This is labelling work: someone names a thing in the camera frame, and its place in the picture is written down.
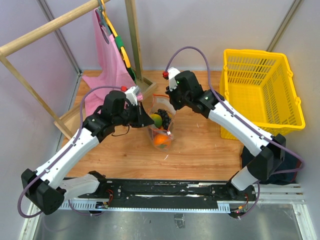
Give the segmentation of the orange persimmon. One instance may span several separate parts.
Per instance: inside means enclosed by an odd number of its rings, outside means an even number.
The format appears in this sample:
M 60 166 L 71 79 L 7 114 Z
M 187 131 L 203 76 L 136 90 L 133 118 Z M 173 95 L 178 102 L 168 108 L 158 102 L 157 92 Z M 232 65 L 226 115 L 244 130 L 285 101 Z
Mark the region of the orange persimmon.
M 157 134 L 153 138 L 153 145 L 158 149 L 168 149 L 171 146 L 171 138 L 165 134 Z

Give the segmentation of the clear zip bag orange zipper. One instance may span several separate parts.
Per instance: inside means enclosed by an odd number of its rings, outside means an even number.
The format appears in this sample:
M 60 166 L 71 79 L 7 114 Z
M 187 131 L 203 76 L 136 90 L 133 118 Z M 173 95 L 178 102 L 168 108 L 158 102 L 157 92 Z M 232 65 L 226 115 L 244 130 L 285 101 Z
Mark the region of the clear zip bag orange zipper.
M 147 128 L 151 144 L 159 151 L 167 152 L 175 137 L 173 134 L 176 110 L 166 95 L 154 94 L 148 115 L 154 123 Z

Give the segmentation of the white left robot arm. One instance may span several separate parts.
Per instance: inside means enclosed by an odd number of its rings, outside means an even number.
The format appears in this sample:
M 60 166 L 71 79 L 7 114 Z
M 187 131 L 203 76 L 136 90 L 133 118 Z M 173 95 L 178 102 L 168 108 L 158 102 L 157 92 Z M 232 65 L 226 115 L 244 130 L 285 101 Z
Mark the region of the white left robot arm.
M 139 92 L 137 86 L 110 91 L 93 114 L 80 120 L 79 129 L 63 148 L 36 170 L 22 173 L 23 191 L 18 202 L 27 197 L 41 213 L 50 215 L 65 201 L 78 196 L 103 197 L 107 180 L 100 173 L 91 171 L 72 179 L 65 176 L 86 153 L 113 135 L 117 126 L 144 128 L 154 124 L 138 100 Z

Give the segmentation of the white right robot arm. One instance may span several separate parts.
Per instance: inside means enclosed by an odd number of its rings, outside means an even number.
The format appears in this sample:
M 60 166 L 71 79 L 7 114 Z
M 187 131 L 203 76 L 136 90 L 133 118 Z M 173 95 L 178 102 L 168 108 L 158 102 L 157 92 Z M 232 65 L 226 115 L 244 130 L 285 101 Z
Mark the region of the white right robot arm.
M 258 181 L 266 181 L 282 164 L 286 139 L 257 127 L 215 90 L 203 90 L 196 75 L 171 67 L 163 73 L 168 79 L 165 93 L 175 110 L 189 107 L 193 112 L 219 124 L 240 140 L 253 159 L 227 183 L 226 193 L 232 200 L 240 199 L 245 189 Z

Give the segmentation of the black grape bunch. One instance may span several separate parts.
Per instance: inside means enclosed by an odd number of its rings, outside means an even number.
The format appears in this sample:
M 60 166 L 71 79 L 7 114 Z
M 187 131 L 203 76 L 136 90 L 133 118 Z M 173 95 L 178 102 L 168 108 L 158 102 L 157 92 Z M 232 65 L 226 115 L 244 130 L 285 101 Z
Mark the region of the black grape bunch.
M 172 122 L 172 118 L 169 116 L 169 113 L 164 109 L 158 109 L 157 114 L 162 117 L 162 127 L 165 130 L 168 130 L 168 128 Z

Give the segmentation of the yellow green mango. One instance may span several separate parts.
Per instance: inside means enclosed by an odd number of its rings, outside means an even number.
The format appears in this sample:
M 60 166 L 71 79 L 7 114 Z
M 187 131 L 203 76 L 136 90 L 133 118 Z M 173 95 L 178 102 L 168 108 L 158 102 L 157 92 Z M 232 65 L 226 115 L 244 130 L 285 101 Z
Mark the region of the yellow green mango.
M 159 129 L 163 124 L 162 117 L 156 113 L 151 114 L 150 117 L 154 121 L 154 125 Z

